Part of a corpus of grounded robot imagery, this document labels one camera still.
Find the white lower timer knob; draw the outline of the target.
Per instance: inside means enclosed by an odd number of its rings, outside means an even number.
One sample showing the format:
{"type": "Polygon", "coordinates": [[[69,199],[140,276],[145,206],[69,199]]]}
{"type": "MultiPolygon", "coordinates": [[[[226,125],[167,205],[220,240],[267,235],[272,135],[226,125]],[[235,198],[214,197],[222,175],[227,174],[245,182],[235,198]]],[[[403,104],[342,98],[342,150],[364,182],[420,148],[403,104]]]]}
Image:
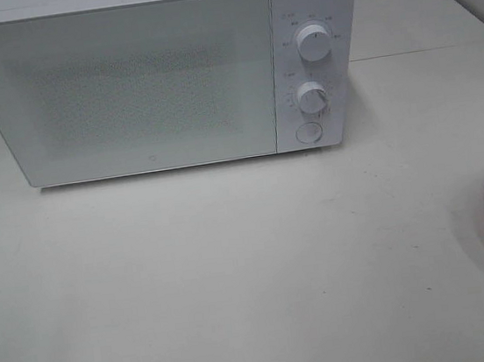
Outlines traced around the white lower timer knob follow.
{"type": "Polygon", "coordinates": [[[324,86],[316,81],[302,83],[295,95],[298,109],[305,114],[317,114],[329,104],[324,86]]]}

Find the round door release button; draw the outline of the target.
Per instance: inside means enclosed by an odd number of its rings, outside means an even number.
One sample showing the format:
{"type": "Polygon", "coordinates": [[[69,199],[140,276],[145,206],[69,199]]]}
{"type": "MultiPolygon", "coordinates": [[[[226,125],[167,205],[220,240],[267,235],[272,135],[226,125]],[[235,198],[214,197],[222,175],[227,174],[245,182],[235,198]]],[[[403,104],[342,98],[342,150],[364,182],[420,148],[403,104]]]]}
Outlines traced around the round door release button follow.
{"type": "Polygon", "coordinates": [[[323,135],[323,129],[319,123],[305,123],[296,131],[295,137],[303,144],[312,144],[319,141],[323,135]]]}

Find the white microwave oven body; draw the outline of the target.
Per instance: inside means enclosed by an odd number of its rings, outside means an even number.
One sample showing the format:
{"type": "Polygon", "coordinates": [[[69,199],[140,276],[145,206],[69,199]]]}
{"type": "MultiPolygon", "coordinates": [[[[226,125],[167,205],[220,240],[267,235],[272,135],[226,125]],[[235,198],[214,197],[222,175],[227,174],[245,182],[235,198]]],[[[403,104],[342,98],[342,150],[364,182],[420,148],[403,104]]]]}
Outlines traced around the white microwave oven body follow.
{"type": "MultiPolygon", "coordinates": [[[[0,0],[0,25],[166,1],[174,0],[0,0]]],[[[276,148],[262,155],[338,145],[345,123],[354,0],[269,0],[269,3],[276,148]],[[295,35],[301,25],[313,21],[322,22],[331,30],[331,51],[324,59],[309,62],[297,51],[295,35]],[[329,104],[317,114],[305,114],[298,109],[295,93],[302,83],[314,81],[324,86],[329,104]],[[321,124],[323,135],[316,143],[303,144],[295,137],[296,131],[310,122],[321,124]]]]}

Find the white microwave door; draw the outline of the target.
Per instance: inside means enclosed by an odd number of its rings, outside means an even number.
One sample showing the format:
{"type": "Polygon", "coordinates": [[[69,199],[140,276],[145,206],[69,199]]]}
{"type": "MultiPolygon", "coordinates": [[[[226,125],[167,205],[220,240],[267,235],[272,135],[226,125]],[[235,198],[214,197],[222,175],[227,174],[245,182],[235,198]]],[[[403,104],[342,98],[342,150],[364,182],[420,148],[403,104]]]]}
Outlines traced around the white microwave door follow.
{"type": "Polygon", "coordinates": [[[0,134],[37,188],[275,150],[269,0],[0,25],[0,134]]]}

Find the white upper power knob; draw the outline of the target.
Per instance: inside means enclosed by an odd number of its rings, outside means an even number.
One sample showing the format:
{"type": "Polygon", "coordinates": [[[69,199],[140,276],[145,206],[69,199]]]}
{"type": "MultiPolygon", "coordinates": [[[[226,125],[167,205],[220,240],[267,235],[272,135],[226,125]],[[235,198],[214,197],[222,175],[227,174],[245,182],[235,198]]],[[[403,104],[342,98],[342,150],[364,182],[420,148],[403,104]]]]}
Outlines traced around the white upper power knob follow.
{"type": "Polygon", "coordinates": [[[331,37],[331,30],[324,23],[305,23],[295,35],[297,51],[305,61],[320,61],[331,51],[331,37]]]}

